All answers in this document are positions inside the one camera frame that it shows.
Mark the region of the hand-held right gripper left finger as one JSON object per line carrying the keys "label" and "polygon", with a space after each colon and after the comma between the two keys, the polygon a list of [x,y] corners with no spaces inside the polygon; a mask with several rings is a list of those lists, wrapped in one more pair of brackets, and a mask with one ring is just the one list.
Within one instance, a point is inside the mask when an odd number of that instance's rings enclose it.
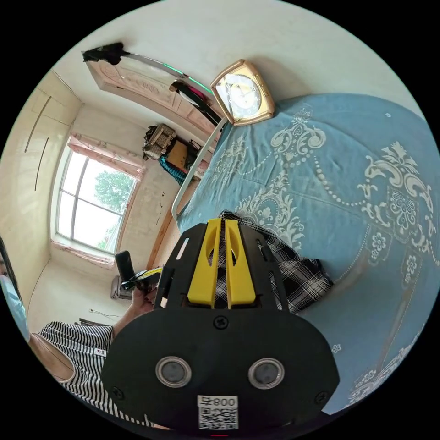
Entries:
{"label": "hand-held right gripper left finger", "polygon": [[213,307],[217,283],[220,248],[220,219],[210,219],[205,225],[202,244],[187,294],[192,305]]}

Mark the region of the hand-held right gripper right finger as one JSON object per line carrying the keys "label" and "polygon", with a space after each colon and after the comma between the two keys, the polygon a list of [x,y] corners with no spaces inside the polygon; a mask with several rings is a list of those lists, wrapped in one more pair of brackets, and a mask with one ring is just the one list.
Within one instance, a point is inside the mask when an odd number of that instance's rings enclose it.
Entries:
{"label": "hand-held right gripper right finger", "polygon": [[225,220],[225,264],[228,308],[253,305],[256,294],[236,220]]}

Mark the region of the person's left hand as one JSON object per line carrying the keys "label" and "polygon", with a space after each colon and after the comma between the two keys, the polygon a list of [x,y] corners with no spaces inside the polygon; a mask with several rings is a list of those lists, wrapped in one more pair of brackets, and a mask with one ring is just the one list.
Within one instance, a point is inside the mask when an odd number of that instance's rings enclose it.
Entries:
{"label": "person's left hand", "polygon": [[135,288],[132,294],[132,309],[136,314],[145,314],[154,309],[157,287],[148,291]]}

